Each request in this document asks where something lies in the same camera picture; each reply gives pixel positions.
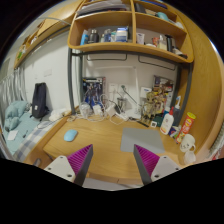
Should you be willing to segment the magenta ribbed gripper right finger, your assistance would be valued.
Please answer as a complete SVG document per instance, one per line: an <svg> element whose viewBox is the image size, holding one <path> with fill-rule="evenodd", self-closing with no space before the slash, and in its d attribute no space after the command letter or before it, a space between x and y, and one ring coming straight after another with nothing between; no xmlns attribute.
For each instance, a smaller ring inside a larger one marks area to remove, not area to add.
<svg viewBox="0 0 224 224"><path fill-rule="evenodd" d="M158 156L139 145L133 151L143 185L150 184L180 170L168 156Z"/></svg>

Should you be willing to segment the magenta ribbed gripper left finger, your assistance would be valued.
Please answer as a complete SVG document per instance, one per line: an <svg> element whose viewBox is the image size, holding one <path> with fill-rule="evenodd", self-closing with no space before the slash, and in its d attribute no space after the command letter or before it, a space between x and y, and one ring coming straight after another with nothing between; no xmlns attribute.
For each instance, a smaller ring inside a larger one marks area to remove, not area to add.
<svg viewBox="0 0 224 224"><path fill-rule="evenodd" d="M45 168L45 171L75 183L78 186L82 186L92 156L93 145L90 144L69 156L60 155Z"/></svg>

